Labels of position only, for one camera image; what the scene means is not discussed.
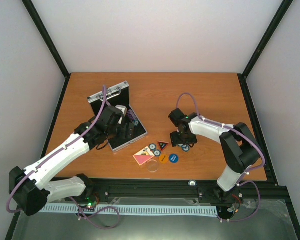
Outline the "aluminium poker case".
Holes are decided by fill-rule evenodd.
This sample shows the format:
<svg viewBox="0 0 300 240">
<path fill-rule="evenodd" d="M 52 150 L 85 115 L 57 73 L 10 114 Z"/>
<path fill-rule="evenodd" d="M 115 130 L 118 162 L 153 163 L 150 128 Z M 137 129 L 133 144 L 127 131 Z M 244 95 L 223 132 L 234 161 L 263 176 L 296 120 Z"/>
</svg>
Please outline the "aluminium poker case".
<svg viewBox="0 0 300 240">
<path fill-rule="evenodd" d="M 101 135 L 106 138 L 106 141 L 113 152 L 122 150 L 128 145 L 133 144 L 148 135 L 148 131 L 130 104 L 130 85 L 127 81 L 107 88 L 106 95 L 100 91 L 88 96 L 87 101 L 95 115 L 99 113 L 102 104 L 104 104 L 102 113 L 94 126 L 101 131 Z M 134 126 L 134 135 L 132 139 L 114 139 L 118 126 L 126 123 L 134 123 L 131 122 L 126 115 L 122 124 L 119 124 L 119 120 L 123 114 L 116 108 L 116 105 L 122 105 L 127 107 L 127 110 L 133 110 L 138 118 L 139 124 Z"/>
</svg>

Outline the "purple poker chip stack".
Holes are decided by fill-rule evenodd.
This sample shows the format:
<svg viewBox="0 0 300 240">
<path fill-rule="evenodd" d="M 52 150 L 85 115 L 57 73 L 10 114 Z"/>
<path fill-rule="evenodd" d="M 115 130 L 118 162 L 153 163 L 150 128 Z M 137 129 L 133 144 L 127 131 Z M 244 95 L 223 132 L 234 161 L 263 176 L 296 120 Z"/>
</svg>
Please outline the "purple poker chip stack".
<svg viewBox="0 0 300 240">
<path fill-rule="evenodd" d="M 126 113 L 127 117 L 131 122 L 138 121 L 138 118 L 132 109 L 129 109 Z"/>
</svg>

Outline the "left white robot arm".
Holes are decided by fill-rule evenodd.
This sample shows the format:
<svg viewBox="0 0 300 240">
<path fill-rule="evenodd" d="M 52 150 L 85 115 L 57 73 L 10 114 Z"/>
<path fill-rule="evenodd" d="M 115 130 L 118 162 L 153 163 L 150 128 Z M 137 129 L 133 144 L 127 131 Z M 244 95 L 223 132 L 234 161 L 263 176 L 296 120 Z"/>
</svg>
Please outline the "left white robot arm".
<svg viewBox="0 0 300 240">
<path fill-rule="evenodd" d="M 82 155 L 114 138 L 126 120 L 127 107 L 106 106 L 98 115 L 80 124 L 66 141 L 37 162 L 24 169 L 16 166 L 9 172 L 9 200 L 27 216 L 38 213 L 50 202 L 79 197 L 82 201 L 93 198 L 94 188 L 85 176 L 52 182 L 65 167 Z"/>
</svg>

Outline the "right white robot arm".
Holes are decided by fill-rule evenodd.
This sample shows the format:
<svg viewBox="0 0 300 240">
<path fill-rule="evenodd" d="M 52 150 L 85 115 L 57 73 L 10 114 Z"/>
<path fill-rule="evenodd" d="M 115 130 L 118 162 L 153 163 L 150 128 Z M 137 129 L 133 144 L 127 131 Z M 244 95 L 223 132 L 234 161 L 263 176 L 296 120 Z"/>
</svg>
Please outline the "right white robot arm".
<svg viewBox="0 0 300 240">
<path fill-rule="evenodd" d="M 173 110 L 168 118 L 177 128 L 170 134 L 173 147 L 189 150 L 198 143 L 197 137 L 205 137 L 221 145 L 226 167 L 217 179 L 217 186 L 210 194 L 218 202 L 224 202 L 229 193 L 245 175 L 252 171 L 253 165 L 265 157 L 252 132 L 242 122 L 232 125 L 204 118 L 197 113 L 184 114 L 180 109 Z"/>
</svg>

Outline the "triangular all in button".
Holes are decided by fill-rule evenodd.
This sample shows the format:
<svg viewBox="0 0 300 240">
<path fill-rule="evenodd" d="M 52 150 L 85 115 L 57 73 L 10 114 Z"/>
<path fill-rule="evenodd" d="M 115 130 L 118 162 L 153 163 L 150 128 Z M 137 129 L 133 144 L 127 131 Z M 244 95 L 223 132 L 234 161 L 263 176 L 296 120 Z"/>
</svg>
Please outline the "triangular all in button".
<svg viewBox="0 0 300 240">
<path fill-rule="evenodd" d="M 166 141 L 157 141 L 157 144 L 158 144 L 159 150 L 161 152 L 164 151 L 167 148 L 167 146 L 169 145 L 169 143 Z"/>
</svg>

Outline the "blue small blind button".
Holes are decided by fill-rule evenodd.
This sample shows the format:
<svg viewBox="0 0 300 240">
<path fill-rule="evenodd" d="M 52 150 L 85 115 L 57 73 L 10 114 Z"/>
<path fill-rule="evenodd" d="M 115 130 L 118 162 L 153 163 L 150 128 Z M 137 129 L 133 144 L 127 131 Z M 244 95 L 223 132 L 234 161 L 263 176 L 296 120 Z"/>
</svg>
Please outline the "blue small blind button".
<svg viewBox="0 0 300 240">
<path fill-rule="evenodd" d="M 176 164 L 179 161 L 179 156 L 173 153 L 169 156 L 169 161 L 173 164 Z"/>
</svg>

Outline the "orange big blind button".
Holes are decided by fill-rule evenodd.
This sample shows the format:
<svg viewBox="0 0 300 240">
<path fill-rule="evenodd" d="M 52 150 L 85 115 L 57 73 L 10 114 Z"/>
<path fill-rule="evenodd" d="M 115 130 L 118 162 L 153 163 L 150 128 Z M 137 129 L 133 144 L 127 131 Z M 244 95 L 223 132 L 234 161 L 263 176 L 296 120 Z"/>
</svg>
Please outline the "orange big blind button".
<svg viewBox="0 0 300 240">
<path fill-rule="evenodd" d="M 161 154 L 158 160 L 161 164 L 166 164 L 169 161 L 169 156 L 167 154 Z"/>
</svg>

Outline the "pink yellow card deck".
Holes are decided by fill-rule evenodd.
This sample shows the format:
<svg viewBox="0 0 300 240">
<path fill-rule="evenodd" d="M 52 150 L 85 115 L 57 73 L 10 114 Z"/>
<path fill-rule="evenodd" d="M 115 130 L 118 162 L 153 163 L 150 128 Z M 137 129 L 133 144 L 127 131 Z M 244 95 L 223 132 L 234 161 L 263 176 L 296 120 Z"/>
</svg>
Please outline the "pink yellow card deck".
<svg viewBox="0 0 300 240">
<path fill-rule="evenodd" d="M 135 159 L 135 161 L 139 166 L 142 166 L 143 164 L 151 160 L 154 156 L 155 156 L 154 153 L 147 146 L 141 149 L 139 152 L 135 153 L 133 155 L 133 158 Z"/>
</svg>

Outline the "clear round dealer button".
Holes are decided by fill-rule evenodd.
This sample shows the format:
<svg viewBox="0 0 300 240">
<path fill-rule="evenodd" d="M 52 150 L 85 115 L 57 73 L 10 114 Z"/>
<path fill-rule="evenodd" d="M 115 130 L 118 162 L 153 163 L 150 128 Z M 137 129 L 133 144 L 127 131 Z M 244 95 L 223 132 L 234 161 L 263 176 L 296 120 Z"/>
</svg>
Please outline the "clear round dealer button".
<svg viewBox="0 0 300 240">
<path fill-rule="evenodd" d="M 147 163 L 146 163 L 146 168 L 147 170 L 150 172 L 150 173 L 155 173 L 158 171 L 160 167 L 160 163 L 155 160 L 155 159 L 152 159 L 152 160 L 149 160 Z"/>
</svg>

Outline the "black aluminium frame rail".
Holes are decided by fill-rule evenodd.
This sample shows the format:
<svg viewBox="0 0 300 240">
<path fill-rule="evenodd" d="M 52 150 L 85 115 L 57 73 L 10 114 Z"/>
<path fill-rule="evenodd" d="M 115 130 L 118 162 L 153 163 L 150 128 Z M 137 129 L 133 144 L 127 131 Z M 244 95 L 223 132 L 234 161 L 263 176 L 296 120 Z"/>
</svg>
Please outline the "black aluminium frame rail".
<svg viewBox="0 0 300 240">
<path fill-rule="evenodd" d="M 252 183 L 235 187 L 227 193 L 221 193 L 216 181 L 197 181 L 191 186 L 185 180 L 137 180 L 137 179 L 92 179 L 88 187 L 89 195 L 82 193 L 75 196 L 78 203 L 86 204 L 89 200 L 109 203 L 115 198 L 168 198 L 198 199 L 201 204 L 212 206 L 230 205 L 234 197 L 242 194 L 241 201 L 258 199 L 257 190 Z"/>
</svg>

